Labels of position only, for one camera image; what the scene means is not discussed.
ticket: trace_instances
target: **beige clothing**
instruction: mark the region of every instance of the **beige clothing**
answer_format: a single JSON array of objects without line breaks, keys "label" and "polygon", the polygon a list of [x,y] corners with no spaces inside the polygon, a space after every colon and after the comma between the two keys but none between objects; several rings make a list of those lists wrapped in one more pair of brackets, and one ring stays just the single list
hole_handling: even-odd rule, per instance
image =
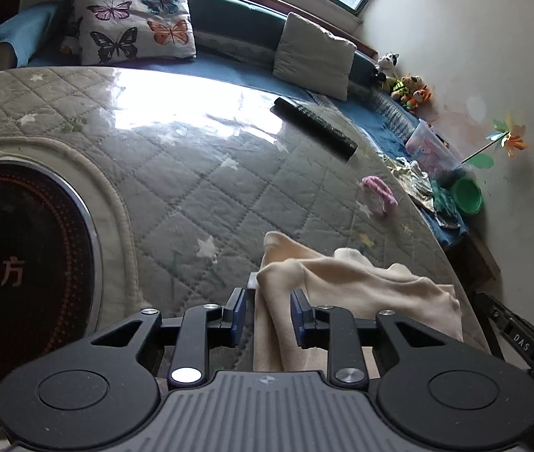
[{"label": "beige clothing", "polygon": [[[295,289],[302,289],[312,306],[336,305],[369,319],[392,309],[462,341],[462,316],[452,285],[437,285],[398,263],[388,269],[374,267],[355,249],[338,248],[333,257],[326,257],[280,232],[268,232],[257,280],[255,371],[326,372],[325,350],[296,345],[290,319],[290,292]],[[365,347],[363,354],[370,377],[377,377],[371,349]]]}]

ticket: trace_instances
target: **silver bolt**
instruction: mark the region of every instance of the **silver bolt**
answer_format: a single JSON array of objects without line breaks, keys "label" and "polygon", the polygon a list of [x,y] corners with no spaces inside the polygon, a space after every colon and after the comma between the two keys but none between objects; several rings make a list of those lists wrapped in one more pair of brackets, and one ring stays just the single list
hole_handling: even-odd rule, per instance
[{"label": "silver bolt", "polygon": [[365,373],[355,367],[346,367],[344,369],[340,369],[337,373],[335,373],[335,377],[340,382],[353,384],[355,382],[359,382],[365,379]]},{"label": "silver bolt", "polygon": [[181,367],[170,373],[173,380],[184,384],[191,384],[196,382],[202,376],[202,373],[193,367]]}]

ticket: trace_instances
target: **sofa backrest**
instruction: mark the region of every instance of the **sofa backrest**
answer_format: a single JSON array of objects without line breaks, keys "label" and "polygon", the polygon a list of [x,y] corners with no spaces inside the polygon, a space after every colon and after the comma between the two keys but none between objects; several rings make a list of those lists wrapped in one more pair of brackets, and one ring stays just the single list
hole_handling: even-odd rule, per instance
[{"label": "sofa backrest", "polygon": [[[194,31],[243,41],[272,51],[277,49],[286,15],[247,0],[188,0]],[[72,0],[63,0],[64,14],[70,13]],[[369,87],[373,84],[373,62],[355,52],[350,69],[351,81]]]}]

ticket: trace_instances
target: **blue sofa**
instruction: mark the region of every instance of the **blue sofa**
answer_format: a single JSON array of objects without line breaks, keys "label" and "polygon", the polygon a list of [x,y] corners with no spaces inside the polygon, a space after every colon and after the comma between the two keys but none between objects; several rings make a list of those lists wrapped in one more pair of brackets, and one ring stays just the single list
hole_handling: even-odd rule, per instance
[{"label": "blue sofa", "polygon": [[[265,92],[311,101],[306,90],[272,76],[274,53],[286,15],[246,0],[188,0],[196,41],[194,60],[135,60],[119,67],[156,70],[240,84]],[[72,0],[30,7],[0,25],[0,70],[13,67],[78,66],[77,56],[60,52]],[[355,52],[346,102],[338,109],[364,129],[390,157],[405,156],[405,141],[417,125],[399,104],[373,87],[374,63]],[[458,233],[438,227],[425,215],[441,245]]]}]

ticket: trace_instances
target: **plastic container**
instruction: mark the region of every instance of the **plastic container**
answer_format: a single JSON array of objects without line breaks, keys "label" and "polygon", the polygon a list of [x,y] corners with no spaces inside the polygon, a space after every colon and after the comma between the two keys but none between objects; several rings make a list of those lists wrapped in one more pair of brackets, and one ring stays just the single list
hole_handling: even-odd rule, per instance
[{"label": "plastic container", "polygon": [[428,124],[420,119],[418,127],[405,144],[407,152],[431,179],[445,178],[461,165]]},{"label": "plastic container", "polygon": [[480,187],[469,176],[463,176],[453,184],[451,196],[462,214],[478,214],[483,206]]}]

